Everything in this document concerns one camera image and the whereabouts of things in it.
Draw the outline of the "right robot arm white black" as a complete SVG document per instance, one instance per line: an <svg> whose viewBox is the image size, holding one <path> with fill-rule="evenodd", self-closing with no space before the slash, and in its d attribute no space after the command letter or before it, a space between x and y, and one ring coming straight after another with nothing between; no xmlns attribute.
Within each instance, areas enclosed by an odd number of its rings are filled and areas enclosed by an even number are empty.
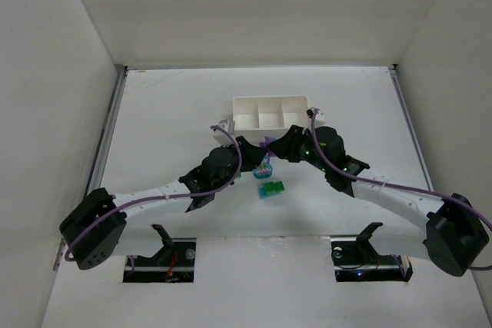
<svg viewBox="0 0 492 328"><path fill-rule="evenodd" d="M391 232L382 222L366 226L350 242L349 248L334 247L332 257L338 266L375 263L391 254L431 261L454 277L476 270L474 261L489 243L491 223L459 194L392 184L373 172L363 161L349 156L343 139L330 127L314 130L292 126L268 144L278 158L307 162L324 173L336 191L390 211L417 228L415 235Z"/></svg>

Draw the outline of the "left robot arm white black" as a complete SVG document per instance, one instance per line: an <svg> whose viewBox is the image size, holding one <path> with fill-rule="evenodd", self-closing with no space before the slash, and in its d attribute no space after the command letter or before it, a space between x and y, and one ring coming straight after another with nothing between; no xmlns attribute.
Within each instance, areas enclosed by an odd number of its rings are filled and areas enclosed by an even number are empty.
<svg viewBox="0 0 492 328"><path fill-rule="evenodd" d="M267 152L238 137L229 145L212 149L197 167L169 184L130 194L94 189L59 226L68 247L65 260L79 270L100 265L118 249L128 225L203 208L239 174L258 167Z"/></svg>

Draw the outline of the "teal lego bottom stack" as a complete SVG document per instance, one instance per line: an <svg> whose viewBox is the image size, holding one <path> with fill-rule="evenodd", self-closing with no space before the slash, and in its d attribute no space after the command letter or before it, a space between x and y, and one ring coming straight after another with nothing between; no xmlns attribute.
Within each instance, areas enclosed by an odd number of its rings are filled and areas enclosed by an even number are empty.
<svg viewBox="0 0 492 328"><path fill-rule="evenodd" d="M258 196L261 198L261 199L265 199L265 198L268 198L269 195L267 194L266 190L264 189L264 187L259 187L258 188Z"/></svg>

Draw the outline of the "green lego bottom stack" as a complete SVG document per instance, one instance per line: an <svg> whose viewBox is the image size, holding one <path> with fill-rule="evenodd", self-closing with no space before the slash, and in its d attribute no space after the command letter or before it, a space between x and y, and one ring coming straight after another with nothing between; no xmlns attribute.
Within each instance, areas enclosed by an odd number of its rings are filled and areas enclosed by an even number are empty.
<svg viewBox="0 0 492 328"><path fill-rule="evenodd" d="M263 190L266 196L273 196L283 192L285 188L282 181L271 181L264 184Z"/></svg>

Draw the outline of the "white three-compartment container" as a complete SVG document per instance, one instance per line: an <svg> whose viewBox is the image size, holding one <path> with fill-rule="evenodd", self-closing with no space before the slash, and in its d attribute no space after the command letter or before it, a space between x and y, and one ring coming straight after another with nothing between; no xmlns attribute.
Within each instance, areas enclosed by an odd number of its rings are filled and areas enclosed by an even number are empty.
<svg viewBox="0 0 492 328"><path fill-rule="evenodd" d="M308 98L303 95L236 97L232 108L235 133L252 144L265 137L279 138L292 125L307 127L308 108Z"/></svg>

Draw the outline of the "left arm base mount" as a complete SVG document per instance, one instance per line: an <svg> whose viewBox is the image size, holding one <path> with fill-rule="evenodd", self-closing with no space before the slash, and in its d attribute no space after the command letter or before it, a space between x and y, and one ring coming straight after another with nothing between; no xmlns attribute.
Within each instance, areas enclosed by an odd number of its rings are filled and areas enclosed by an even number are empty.
<svg viewBox="0 0 492 328"><path fill-rule="evenodd" d="M150 257L126 257L123 283L193 283L196 238L172 238L160 224L152 228L161 246Z"/></svg>

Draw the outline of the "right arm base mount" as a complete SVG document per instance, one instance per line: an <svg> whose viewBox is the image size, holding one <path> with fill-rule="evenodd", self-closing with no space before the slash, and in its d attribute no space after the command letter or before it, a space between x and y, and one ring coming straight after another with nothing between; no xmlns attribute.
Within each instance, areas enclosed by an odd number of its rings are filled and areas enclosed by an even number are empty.
<svg viewBox="0 0 492 328"><path fill-rule="evenodd" d="M413 276L408 257L379 254L370 244L373 233L382 227L373 222L359 234L331 238L331 259L338 283L404 282Z"/></svg>

